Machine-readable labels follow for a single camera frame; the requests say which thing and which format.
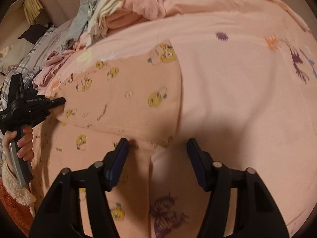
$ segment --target bed sheet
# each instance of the bed sheet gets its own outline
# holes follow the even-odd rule
[[[191,137],[214,160],[230,168],[255,168],[294,235],[317,202],[315,39],[302,19],[278,0],[166,0],[164,6],[175,16],[132,26],[75,52],[51,84],[99,60],[139,55],[169,39],[182,72],[178,137],[167,149],[157,146],[153,154],[134,154],[146,158],[135,169],[150,176],[152,237],[190,238],[199,230],[209,194],[198,187],[187,158],[185,143]],[[46,95],[52,90],[49,85]],[[55,132],[76,136],[60,123],[55,126],[47,125],[52,128],[47,133],[51,139]],[[64,166],[87,167],[112,150],[112,142],[103,142],[107,134],[91,135],[104,149],[102,153],[81,154],[61,165],[58,158],[54,164],[51,159],[45,171],[39,168],[37,176],[39,180],[44,176],[45,185],[35,188],[37,192],[43,196]],[[58,157],[56,148],[48,145],[47,150]],[[37,168],[43,151],[37,147],[34,152]],[[149,172],[144,170],[147,164],[151,165]],[[144,194],[135,196],[144,198]],[[166,214],[177,216],[177,228],[171,226],[172,220],[157,224],[161,201],[172,205]],[[136,226],[141,226],[139,220],[135,218]],[[123,223],[116,222],[119,232]],[[140,230],[146,237],[145,227]]]

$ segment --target pink blanket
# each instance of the pink blanket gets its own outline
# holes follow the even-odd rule
[[[52,95],[72,73],[98,61],[140,55],[165,39],[173,44],[182,74],[178,135],[168,148],[153,144],[154,151],[136,150],[129,157],[126,184],[107,194],[119,233],[129,225],[138,237],[197,235],[209,194],[198,186],[185,150],[187,139],[195,137],[215,160],[231,168],[255,168],[293,235],[317,201],[316,40],[279,0],[164,0],[163,6],[173,17],[134,25],[75,52],[43,91]],[[70,127],[56,120],[39,126],[39,136],[46,138],[35,139],[33,167],[38,182],[45,184],[38,188],[34,182],[38,196],[61,168],[87,167],[125,136],[79,127],[70,132]],[[100,151],[79,150],[61,161],[60,146],[68,151],[83,131]],[[71,141],[52,147],[63,135]],[[50,155],[48,167],[41,155]],[[174,219],[160,222],[161,202]],[[234,207],[226,235],[232,231],[232,212]],[[89,234],[89,222],[84,225]]]

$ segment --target plaid fabric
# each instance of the plaid fabric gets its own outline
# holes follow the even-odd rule
[[[28,70],[28,62],[32,56],[32,53],[36,51],[36,49],[41,45],[41,41],[48,36],[49,33],[52,33],[54,31],[55,27],[54,25],[51,26],[45,34],[35,43],[32,50],[21,60],[21,62],[14,68],[10,69],[7,74],[5,75],[4,84],[2,86],[1,90],[1,96],[0,96],[0,111],[7,108],[8,105],[8,95],[9,95],[9,88],[10,88],[10,81],[11,77],[15,74],[21,73],[24,83],[24,88],[27,88],[29,84],[31,83],[33,77],[35,76],[35,73]],[[2,139],[3,134],[0,131],[0,164],[5,161],[5,155],[3,153],[3,147],[2,147]]]

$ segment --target wall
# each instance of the wall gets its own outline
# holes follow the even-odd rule
[[[0,51],[6,46],[14,45],[17,38],[29,28],[23,7],[9,10],[0,23]]]

